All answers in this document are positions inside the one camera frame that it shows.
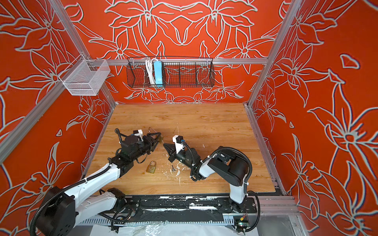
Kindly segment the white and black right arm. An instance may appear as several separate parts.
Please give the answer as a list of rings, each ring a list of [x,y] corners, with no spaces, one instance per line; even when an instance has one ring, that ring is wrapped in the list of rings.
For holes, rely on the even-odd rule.
[[[163,147],[169,156],[168,160],[181,162],[190,168],[190,179],[194,182],[202,181],[212,174],[219,175],[230,187],[227,204],[220,204],[220,209],[229,209],[238,213],[244,213],[239,222],[233,227],[236,232],[250,232],[257,227],[261,209],[260,201],[256,198],[257,218],[252,225],[247,225],[248,210],[246,199],[249,194],[257,196],[255,192],[248,191],[248,180],[252,175],[253,167],[249,158],[241,151],[220,146],[207,158],[201,159],[194,148],[191,148],[185,141],[180,144],[164,144]]]

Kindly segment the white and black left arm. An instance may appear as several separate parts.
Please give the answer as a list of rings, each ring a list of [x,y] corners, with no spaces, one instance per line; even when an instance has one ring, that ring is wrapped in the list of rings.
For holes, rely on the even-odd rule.
[[[102,168],[64,188],[50,189],[30,223],[29,233],[40,230],[45,236],[66,236],[77,224],[121,203],[121,192],[107,191],[97,197],[92,194],[121,178],[139,157],[147,157],[157,147],[161,133],[143,134],[135,130],[129,136],[115,129],[121,147]]]

